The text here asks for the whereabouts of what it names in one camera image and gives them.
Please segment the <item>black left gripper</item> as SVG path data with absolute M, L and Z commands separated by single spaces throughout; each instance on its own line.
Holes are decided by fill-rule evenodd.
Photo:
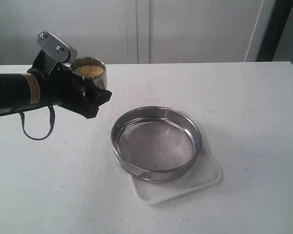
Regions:
M 87 87 L 85 96 L 82 95 L 72 72 L 65 66 L 65 63 L 75 58 L 76 54 L 69 52 L 64 62 L 58 62 L 45 51 L 40 50 L 32 67 L 27 71 L 37 79 L 40 86 L 40 101 L 31 104 L 30 110 L 59 105 L 90 119 L 96 117 L 101 105 L 110 101 L 112 93 L 109 90 L 95 87 Z

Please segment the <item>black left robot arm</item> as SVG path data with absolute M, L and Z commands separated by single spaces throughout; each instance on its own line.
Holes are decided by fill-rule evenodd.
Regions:
M 111 95 L 40 51 L 26 73 L 0 74 L 0 117 L 58 105 L 90 119 Z

